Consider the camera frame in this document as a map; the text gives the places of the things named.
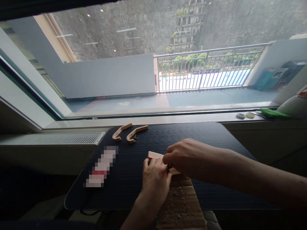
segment forearm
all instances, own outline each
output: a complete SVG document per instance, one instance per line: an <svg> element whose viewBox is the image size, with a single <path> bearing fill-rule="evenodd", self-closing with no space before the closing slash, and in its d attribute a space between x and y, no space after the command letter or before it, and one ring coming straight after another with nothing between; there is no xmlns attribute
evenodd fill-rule
<svg viewBox="0 0 307 230"><path fill-rule="evenodd" d="M283 208L307 207L307 178L237 155L223 185Z"/></svg>
<svg viewBox="0 0 307 230"><path fill-rule="evenodd" d="M127 219L123 223L120 230L126 229L149 229L151 224L153 223L156 213L150 207L146 207L143 201L145 199L145 194L142 192L136 199L131 212L129 213Z"/></svg>

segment window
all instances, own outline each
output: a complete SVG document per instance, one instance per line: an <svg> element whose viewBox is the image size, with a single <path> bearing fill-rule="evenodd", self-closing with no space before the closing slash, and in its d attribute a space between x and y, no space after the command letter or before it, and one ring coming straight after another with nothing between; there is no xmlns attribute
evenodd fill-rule
<svg viewBox="0 0 307 230"><path fill-rule="evenodd" d="M277 4L127 0L14 19L0 56L61 119L260 106L289 83L257 90L264 74L307 61L306 4Z"/></svg>

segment white radiator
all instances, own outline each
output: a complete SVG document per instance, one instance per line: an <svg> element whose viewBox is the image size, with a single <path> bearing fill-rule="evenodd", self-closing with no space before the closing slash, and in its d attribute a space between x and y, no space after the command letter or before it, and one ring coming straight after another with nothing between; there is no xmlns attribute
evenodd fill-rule
<svg viewBox="0 0 307 230"><path fill-rule="evenodd" d="M0 158L46 174L78 175L105 132L0 135Z"/></svg>

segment ribbed mat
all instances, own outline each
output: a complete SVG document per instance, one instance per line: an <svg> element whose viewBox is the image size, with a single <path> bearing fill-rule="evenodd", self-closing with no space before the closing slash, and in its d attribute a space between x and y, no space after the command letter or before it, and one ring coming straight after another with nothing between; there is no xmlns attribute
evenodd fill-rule
<svg viewBox="0 0 307 230"><path fill-rule="evenodd" d="M104 188L83 188L88 171L83 170L65 199L67 209L79 210L130 210L142 188L143 161L148 151L166 153L168 146L185 138L220 148L232 149L248 158L257 160L232 134L216 122L149 125L148 130L138 132L136 142L129 144L126 136L138 126L124 130L121 141L112 135L118 127L110 129L96 156L103 153L104 146L118 146L119 154L110 170ZM254 196L235 190L192 180L202 210L217 209L276 209L277 207Z"/></svg>

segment balcony floor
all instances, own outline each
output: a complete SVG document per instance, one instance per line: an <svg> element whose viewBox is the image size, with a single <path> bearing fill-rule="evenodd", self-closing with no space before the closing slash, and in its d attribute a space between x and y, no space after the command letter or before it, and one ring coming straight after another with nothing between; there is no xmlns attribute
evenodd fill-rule
<svg viewBox="0 0 307 230"><path fill-rule="evenodd" d="M164 95L67 100L72 112L133 110L178 106L221 105L272 101L279 91L258 91L247 88L202 92L167 93Z"/></svg>

